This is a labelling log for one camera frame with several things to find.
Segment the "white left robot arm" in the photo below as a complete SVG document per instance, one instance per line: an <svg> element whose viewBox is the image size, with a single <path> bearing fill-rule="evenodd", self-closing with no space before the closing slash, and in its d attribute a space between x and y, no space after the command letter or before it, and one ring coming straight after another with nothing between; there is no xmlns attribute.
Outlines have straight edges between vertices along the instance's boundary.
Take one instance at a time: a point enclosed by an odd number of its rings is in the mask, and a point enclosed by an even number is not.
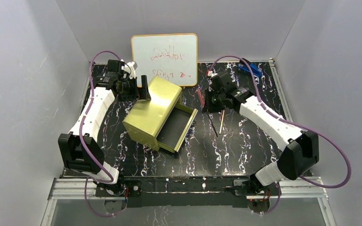
<svg viewBox="0 0 362 226"><path fill-rule="evenodd" d="M60 134L58 146L64 167L92 177L96 182L114 185L120 171L104 160L98 145L103 119L115 100L129 102L149 100L147 77L137 86L136 62L108 60L105 71L91 78L90 96L76 124Z"/></svg>

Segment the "green metal drawer chest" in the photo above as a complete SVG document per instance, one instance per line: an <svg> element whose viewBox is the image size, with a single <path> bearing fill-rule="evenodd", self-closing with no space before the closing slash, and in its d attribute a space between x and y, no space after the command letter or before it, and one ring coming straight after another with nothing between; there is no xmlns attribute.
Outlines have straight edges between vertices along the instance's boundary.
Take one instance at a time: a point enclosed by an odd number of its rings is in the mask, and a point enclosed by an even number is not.
<svg viewBox="0 0 362 226"><path fill-rule="evenodd" d="M148 84L150 100L138 100L123 125L131 140L155 151L180 151L197 114L182 104L182 88L155 76Z"/></svg>

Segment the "red lip pencil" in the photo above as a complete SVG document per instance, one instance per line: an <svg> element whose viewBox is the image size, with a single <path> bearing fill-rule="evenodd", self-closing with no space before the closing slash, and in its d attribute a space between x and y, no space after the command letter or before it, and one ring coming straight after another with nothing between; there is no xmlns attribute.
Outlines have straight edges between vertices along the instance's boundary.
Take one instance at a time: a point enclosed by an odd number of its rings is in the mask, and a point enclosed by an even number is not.
<svg viewBox="0 0 362 226"><path fill-rule="evenodd" d="M205 104L205 101L204 101L204 97L203 97L203 94L202 94L202 91L201 91L200 88L197 88L197 93L198 93L198 96L199 96L201 106L203 107L204 104Z"/></svg>

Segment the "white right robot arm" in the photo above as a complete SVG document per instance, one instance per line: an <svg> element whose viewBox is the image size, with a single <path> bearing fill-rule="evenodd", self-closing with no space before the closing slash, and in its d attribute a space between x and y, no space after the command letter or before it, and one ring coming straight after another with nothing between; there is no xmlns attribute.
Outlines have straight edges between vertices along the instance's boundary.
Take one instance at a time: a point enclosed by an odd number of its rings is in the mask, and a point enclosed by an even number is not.
<svg viewBox="0 0 362 226"><path fill-rule="evenodd" d="M259 192L275 182L295 180L319 161L319 136L285 123L284 118L258 100L249 87L238 87L231 75L208 72L209 88L204 91L206 113L229 108L252 121L277 144L282 151L279 159L249 176L248 181L236 185L238 190Z"/></svg>

